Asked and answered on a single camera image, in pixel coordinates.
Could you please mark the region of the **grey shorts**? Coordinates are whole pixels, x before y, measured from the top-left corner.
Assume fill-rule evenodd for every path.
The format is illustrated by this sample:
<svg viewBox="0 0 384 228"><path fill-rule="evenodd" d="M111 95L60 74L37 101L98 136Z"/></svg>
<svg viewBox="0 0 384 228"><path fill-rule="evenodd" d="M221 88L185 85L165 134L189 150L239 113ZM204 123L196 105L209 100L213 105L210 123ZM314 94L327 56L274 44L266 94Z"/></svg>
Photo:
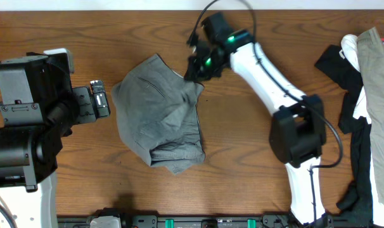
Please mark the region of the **grey shorts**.
<svg viewBox="0 0 384 228"><path fill-rule="evenodd" d="M198 112L204 87L184 80L158 54L112 87L122 142L149 167L180 174L204 162Z"/></svg>

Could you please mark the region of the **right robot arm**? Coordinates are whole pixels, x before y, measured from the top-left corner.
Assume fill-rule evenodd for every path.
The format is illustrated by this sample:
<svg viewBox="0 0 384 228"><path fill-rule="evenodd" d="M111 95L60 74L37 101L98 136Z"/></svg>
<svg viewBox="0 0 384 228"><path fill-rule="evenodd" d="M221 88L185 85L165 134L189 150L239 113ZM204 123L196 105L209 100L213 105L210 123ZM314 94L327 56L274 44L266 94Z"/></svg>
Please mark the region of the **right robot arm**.
<svg viewBox="0 0 384 228"><path fill-rule="evenodd" d="M302 226L319 225L325 213L315 170L326 142L321 99L307 96L289 82L254 35L246 29L233 29L222 13L199 18L196 25L202 27L207 40L201 40L195 30L191 32L186 43L193 54L184 78L206 81L229 68L246 81L272 117L269 144L288 173L291 214Z"/></svg>

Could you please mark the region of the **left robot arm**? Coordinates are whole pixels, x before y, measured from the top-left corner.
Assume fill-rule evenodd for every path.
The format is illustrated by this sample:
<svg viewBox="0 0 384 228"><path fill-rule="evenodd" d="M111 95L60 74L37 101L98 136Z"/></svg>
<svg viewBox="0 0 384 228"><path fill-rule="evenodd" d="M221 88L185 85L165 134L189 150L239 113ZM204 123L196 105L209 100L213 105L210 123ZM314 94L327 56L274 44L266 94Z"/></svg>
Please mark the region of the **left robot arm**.
<svg viewBox="0 0 384 228"><path fill-rule="evenodd" d="M73 87L65 48L0 61L0 227L56 227L57 154L74 125L110 115L104 83Z"/></svg>

